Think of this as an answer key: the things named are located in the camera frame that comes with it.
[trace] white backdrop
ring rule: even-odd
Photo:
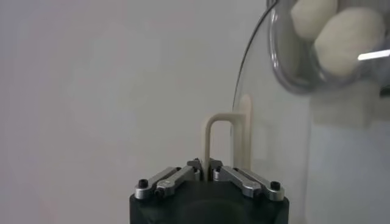
[[[264,4],[2,0],[0,223],[127,223],[137,180],[199,156],[231,109]]]

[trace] screw head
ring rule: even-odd
[[[140,188],[147,188],[149,183],[147,182],[147,179],[141,179],[138,181],[138,187]]]
[[[163,199],[165,196],[165,192],[161,188],[157,188],[156,191],[154,192],[154,195],[157,197],[157,199]]]
[[[274,191],[280,191],[280,183],[278,181],[272,181],[271,189]]]

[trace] white ball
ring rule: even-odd
[[[291,9],[298,36],[314,41],[328,20],[337,12],[338,0],[299,0]]]
[[[385,37],[383,17],[369,8],[349,8],[334,16],[314,43],[319,64],[327,72],[351,75],[358,56],[370,52]]]

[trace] white plastic hook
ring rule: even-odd
[[[237,113],[219,113],[205,121],[202,127],[202,146],[204,151],[202,168],[205,181],[208,181],[208,167],[210,165],[211,127],[217,121],[228,121],[233,125],[233,166],[250,169],[251,119],[252,100],[248,95],[244,95],[239,101]]]

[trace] transparent container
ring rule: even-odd
[[[340,10],[381,2],[340,1]],[[294,4],[280,1],[266,17],[238,80],[233,110],[245,94],[253,101],[251,169],[285,187],[291,224],[389,223],[390,101],[380,98],[389,58],[360,63],[364,73],[348,81],[318,76]],[[387,47],[384,38],[373,52]]]

